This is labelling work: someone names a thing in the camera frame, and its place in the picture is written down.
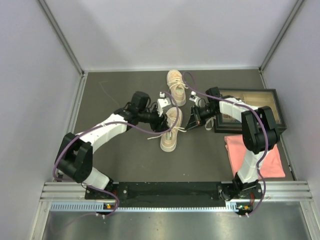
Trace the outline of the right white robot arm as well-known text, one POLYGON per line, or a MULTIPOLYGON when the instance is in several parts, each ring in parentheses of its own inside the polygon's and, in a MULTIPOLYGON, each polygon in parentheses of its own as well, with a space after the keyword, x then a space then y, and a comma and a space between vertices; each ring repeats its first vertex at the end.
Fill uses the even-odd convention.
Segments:
POLYGON ((235 173, 231 185, 222 183, 218 191, 220 197, 226 201, 234 197, 245 198, 252 190, 258 189, 258 181, 263 178, 263 161, 280 140, 272 109, 269 106, 248 105, 230 95, 222 96, 218 87, 208 89, 204 96, 207 97, 207 102, 201 105, 197 92, 191 92, 189 100, 193 101, 194 105, 185 129, 204 126, 210 118, 218 114, 230 116, 241 123, 242 140, 246 147, 243 163, 235 173))

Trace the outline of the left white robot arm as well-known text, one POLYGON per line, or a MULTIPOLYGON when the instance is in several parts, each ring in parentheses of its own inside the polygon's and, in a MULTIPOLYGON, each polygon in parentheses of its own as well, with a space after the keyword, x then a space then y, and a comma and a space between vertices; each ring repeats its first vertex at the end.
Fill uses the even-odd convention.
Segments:
POLYGON ((114 191, 113 181, 94 168, 95 151, 114 137, 136 128, 139 123, 149 124, 150 134, 153 135, 170 131, 166 111, 177 105, 168 92, 160 92, 155 106, 151 106, 150 96, 145 92, 136 91, 131 101, 96 126, 78 134, 67 133, 59 147, 53 174, 59 170, 72 181, 96 189, 102 198, 109 198, 114 191))

